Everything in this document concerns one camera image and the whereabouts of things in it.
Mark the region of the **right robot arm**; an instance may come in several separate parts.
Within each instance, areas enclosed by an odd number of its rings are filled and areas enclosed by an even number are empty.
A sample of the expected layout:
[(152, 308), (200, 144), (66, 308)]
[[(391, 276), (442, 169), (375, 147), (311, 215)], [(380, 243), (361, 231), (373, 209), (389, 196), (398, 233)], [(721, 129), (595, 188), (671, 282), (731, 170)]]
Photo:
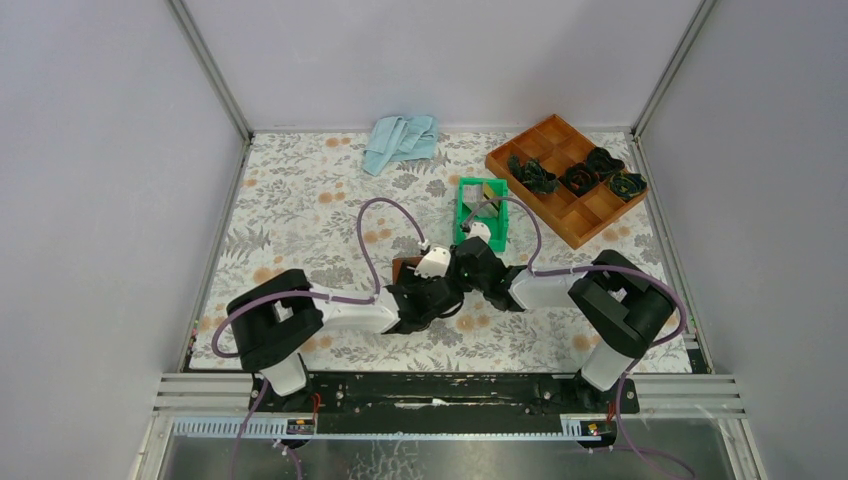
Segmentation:
[(672, 314), (685, 310), (674, 290), (615, 250), (602, 251), (589, 265), (539, 271), (505, 265), (475, 237), (452, 249), (450, 272), (500, 311), (579, 309), (601, 337), (573, 386), (575, 402), (589, 412), (612, 400), (622, 375), (659, 343)]

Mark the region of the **silver credit card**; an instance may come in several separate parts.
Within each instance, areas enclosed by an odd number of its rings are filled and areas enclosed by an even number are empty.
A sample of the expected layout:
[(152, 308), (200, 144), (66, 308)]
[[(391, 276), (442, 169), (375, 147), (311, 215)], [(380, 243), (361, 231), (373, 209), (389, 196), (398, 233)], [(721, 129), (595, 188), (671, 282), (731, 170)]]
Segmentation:
[(485, 201), (483, 186), (481, 184), (464, 184), (462, 187), (462, 203), (470, 210), (476, 209)]

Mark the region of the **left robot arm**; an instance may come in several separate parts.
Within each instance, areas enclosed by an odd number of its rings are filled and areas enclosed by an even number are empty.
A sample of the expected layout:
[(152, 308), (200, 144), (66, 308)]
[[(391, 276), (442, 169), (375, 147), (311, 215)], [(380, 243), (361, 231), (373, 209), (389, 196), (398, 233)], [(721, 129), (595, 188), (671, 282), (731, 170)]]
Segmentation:
[(406, 335), (454, 313), (464, 292), (445, 277), (389, 285), (377, 295), (332, 290), (287, 270), (227, 305), (227, 327), (245, 372), (268, 380), (272, 398), (288, 411), (309, 401), (310, 385), (299, 350), (322, 330)]

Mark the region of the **brown leather card holder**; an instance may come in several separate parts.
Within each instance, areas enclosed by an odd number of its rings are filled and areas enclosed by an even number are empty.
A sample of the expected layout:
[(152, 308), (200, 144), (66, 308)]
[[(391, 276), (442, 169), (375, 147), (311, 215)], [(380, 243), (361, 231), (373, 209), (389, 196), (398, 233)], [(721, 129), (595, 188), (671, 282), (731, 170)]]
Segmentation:
[(392, 283), (411, 283), (415, 278), (415, 270), (423, 259), (422, 256), (399, 257), (392, 260)]

